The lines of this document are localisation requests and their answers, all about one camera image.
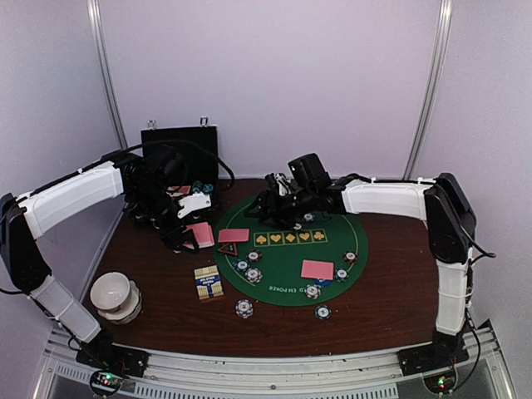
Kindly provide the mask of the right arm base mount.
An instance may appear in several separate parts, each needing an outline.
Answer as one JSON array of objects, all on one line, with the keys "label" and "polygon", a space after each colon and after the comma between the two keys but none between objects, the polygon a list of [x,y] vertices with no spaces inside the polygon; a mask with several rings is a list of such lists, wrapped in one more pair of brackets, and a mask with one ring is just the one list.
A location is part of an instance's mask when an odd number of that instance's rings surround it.
[{"label": "right arm base mount", "polygon": [[470,356],[466,349],[450,352],[446,347],[432,344],[402,349],[397,358],[404,377],[418,373],[432,372],[453,364],[467,361]]}]

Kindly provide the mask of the blue small blind button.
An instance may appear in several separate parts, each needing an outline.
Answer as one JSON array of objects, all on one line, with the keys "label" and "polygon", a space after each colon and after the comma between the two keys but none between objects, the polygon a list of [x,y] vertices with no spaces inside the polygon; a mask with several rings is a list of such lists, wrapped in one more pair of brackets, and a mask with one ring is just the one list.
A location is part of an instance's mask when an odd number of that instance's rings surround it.
[{"label": "blue small blind button", "polygon": [[326,280],[326,279],[316,279],[315,283],[320,287],[327,287],[327,286],[330,286],[333,283],[333,281]]}]

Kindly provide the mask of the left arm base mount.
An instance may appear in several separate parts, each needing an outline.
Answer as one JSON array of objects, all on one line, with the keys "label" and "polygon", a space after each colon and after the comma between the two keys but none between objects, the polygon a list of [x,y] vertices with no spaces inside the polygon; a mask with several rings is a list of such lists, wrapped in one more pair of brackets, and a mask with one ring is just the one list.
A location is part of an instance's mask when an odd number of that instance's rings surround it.
[{"label": "left arm base mount", "polygon": [[76,355],[78,363],[128,377],[143,377],[149,358],[146,351],[116,345],[111,347],[111,354],[106,357],[91,356],[83,349]]}]

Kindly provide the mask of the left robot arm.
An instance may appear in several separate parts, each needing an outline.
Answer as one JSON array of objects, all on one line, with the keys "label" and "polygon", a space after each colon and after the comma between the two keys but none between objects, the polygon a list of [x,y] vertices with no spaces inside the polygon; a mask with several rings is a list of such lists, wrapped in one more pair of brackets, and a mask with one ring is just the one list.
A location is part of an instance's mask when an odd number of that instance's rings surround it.
[{"label": "left robot arm", "polygon": [[1,334],[23,337],[24,308],[34,303],[47,318],[62,325],[78,342],[88,344],[86,353],[102,369],[113,368],[119,350],[105,340],[100,322],[78,301],[43,256],[41,238],[49,238],[66,221],[59,252],[80,251],[90,242],[91,229],[82,219],[94,205],[120,199],[134,219],[155,220],[160,240],[172,251],[184,250],[195,238],[186,226],[187,216],[209,206],[209,198],[173,201],[167,192],[168,174],[180,160],[170,140],[160,140],[153,158],[136,155],[133,148],[115,150],[68,175],[19,195],[1,198],[1,260],[14,287],[1,305]]}]

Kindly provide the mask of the blue beige 10 chip stack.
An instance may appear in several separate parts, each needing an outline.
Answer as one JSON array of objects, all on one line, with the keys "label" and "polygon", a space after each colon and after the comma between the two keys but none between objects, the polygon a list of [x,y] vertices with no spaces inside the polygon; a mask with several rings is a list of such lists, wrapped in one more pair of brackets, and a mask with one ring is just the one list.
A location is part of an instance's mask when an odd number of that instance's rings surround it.
[{"label": "blue beige 10 chip stack", "polygon": [[235,304],[235,313],[240,318],[249,318],[254,314],[253,304],[248,299],[241,299]]}]

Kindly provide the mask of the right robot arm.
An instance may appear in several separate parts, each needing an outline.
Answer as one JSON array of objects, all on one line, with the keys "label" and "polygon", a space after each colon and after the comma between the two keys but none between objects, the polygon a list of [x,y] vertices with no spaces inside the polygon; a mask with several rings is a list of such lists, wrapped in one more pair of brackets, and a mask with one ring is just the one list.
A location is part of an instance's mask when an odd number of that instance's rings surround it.
[{"label": "right robot arm", "polygon": [[440,272],[464,283],[465,270],[432,258],[425,225],[402,216],[357,219],[368,238],[369,258],[354,286],[329,301],[331,319],[317,320],[311,308],[256,303],[255,314],[239,322],[254,352],[267,357],[361,352],[425,342],[437,328],[463,327],[464,307]]}]

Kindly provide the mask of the dealt card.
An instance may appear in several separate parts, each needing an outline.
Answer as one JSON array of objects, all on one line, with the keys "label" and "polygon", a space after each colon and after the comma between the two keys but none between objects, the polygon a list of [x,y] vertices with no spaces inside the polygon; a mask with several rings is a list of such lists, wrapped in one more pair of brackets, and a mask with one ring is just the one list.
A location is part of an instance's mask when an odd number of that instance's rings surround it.
[{"label": "dealt card", "polygon": [[305,259],[302,263],[300,277],[333,280],[334,263]]},{"label": "dealt card", "polygon": [[219,243],[245,243],[249,241],[249,229],[221,229]]}]

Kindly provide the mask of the blue green 50 chip stack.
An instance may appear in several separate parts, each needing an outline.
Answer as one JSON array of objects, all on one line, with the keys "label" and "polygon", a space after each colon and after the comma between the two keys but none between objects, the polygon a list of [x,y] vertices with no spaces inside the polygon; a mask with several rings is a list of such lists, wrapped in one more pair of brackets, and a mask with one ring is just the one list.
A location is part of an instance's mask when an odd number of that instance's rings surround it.
[{"label": "blue green 50 chip stack", "polygon": [[320,305],[315,308],[314,315],[319,320],[327,320],[332,316],[332,310],[329,306]]}]

